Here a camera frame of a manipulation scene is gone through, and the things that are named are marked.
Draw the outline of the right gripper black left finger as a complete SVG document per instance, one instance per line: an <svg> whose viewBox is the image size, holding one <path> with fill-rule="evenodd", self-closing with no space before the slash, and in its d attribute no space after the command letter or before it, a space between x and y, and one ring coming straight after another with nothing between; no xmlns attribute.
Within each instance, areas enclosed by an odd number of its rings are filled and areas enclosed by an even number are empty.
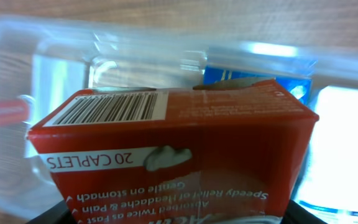
<svg viewBox="0 0 358 224"><path fill-rule="evenodd" d="M62 200L43 214L31 219L26 224L76 224L71 211Z"/></svg>

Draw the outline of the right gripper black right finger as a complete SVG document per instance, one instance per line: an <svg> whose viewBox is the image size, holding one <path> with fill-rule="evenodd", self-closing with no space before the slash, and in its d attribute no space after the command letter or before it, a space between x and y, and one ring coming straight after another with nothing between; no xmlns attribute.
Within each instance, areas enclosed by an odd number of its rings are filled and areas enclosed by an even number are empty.
<svg viewBox="0 0 358 224"><path fill-rule="evenodd" d="M294 201L290 201L283 216L283 224L327 224Z"/></svg>

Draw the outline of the red caplets box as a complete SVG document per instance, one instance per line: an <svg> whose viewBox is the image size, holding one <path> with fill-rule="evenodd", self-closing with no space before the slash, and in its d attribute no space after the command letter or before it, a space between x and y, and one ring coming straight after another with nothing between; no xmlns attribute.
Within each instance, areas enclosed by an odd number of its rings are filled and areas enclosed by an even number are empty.
<svg viewBox="0 0 358 224"><path fill-rule="evenodd" d="M318 119L274 80L81 90L27 137L78 223L280 223Z"/></svg>

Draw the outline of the blue lozenge box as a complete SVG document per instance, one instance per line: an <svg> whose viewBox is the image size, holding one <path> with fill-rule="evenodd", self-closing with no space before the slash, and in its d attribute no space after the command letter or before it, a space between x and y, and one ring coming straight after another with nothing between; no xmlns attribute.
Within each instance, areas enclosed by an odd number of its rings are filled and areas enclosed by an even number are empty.
<svg viewBox="0 0 358 224"><path fill-rule="evenodd" d="M206 67L204 70L204 84L213 84L220 81L239 78L273 78L277 83L289 91L301 103L307 104L312 81L309 78L298 78L286 75L259 73L251 71L230 70L226 68Z"/></svg>

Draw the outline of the clear plastic container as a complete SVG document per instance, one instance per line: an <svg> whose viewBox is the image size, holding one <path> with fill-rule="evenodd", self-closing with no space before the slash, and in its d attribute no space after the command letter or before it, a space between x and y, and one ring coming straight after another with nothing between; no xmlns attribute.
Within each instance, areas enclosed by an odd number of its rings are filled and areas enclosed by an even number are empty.
<svg viewBox="0 0 358 224"><path fill-rule="evenodd" d="M34 17L0 17L0 208L31 220L65 202L27 133L78 91L231 90L275 81L204 84L206 67L312 81L304 105L319 119L290 201L326 223L358 223L357 51Z"/></svg>

